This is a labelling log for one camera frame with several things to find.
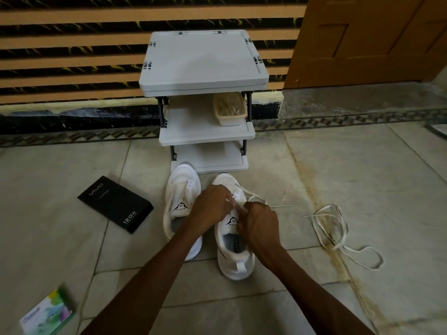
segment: shoe tongue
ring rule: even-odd
[[[228,214],[225,219],[219,224],[220,231],[222,235],[226,234],[238,234],[236,226],[239,221],[239,213],[237,209],[233,209],[230,214]]]
[[[188,199],[187,184],[188,181],[173,185],[174,197],[171,205],[171,217],[173,218],[182,218],[190,214],[192,203]]]

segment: bottom shelf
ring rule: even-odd
[[[198,174],[244,171],[249,162],[240,153],[242,141],[196,143],[175,146],[177,160],[171,162],[171,173],[180,163],[189,163]]]

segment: shoe insole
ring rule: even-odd
[[[225,247],[233,253],[242,253],[247,247],[242,237],[239,234],[226,234],[223,235],[223,242]]]
[[[185,217],[175,218],[171,221],[171,229],[173,232],[177,232],[183,224]]]

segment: door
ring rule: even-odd
[[[431,81],[447,0],[309,0],[284,88]]]

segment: sneaker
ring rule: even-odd
[[[184,218],[190,214],[193,203],[200,192],[200,180],[195,169],[186,163],[179,164],[166,185],[163,229],[168,241],[179,230]],[[194,243],[185,261],[196,257],[201,248],[202,236]]]
[[[238,204],[247,201],[238,181],[227,173],[217,175],[213,184],[223,184],[233,194]],[[231,280],[243,280],[254,269],[255,256],[236,230],[239,212],[234,208],[221,222],[215,225],[217,242],[217,262],[222,273]]]

